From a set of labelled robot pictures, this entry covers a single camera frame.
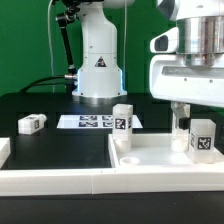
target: green background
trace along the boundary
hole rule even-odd
[[[148,70],[152,54],[150,40],[174,26],[156,9],[156,1],[136,0],[128,8],[125,84],[129,93],[147,93]],[[47,8],[49,0],[1,0],[0,5],[0,95],[18,92],[31,82],[51,76],[47,35]],[[55,75],[67,72],[63,42],[55,22],[64,11],[57,3],[51,11],[51,29],[55,58]],[[118,65],[123,68],[124,9],[105,9],[105,15],[118,30]],[[81,24],[68,26],[75,65],[82,65]],[[52,91],[50,87],[31,91]]]

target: paper sheet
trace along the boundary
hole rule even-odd
[[[132,118],[133,128],[142,128],[136,115]],[[112,115],[61,115],[57,128],[60,129],[94,129],[113,128]]]

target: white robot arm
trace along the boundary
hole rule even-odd
[[[66,18],[71,11],[71,18],[75,15],[80,20],[83,34],[83,65],[78,70],[78,86],[72,93],[73,99],[98,104],[125,96],[127,92],[123,89],[122,71],[117,66],[117,30],[106,19],[103,8],[125,7],[134,0],[62,2],[67,7]]]
[[[157,6],[177,25],[150,43],[163,54],[151,61],[152,95],[224,107],[224,0],[158,0]]]

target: small white box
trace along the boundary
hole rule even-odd
[[[31,135],[44,127],[47,120],[44,114],[31,114],[18,121],[19,134]]]
[[[113,107],[113,139],[120,152],[131,150],[133,106],[117,104]]]
[[[192,119],[190,128],[189,155],[194,163],[214,163],[216,124],[209,119]]]

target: black table surface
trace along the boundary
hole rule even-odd
[[[149,94],[129,94],[143,125],[133,133],[171,132],[170,102]],[[61,115],[110,115],[113,105],[73,102],[65,94],[6,94],[0,97],[0,137],[10,137],[11,155],[3,170],[111,167],[111,129],[57,129]],[[18,134],[18,119],[45,114],[45,128]],[[215,146],[224,152],[224,118],[209,107],[192,105],[192,118],[216,123]],[[224,223],[224,192],[157,192],[0,198],[1,223]]]

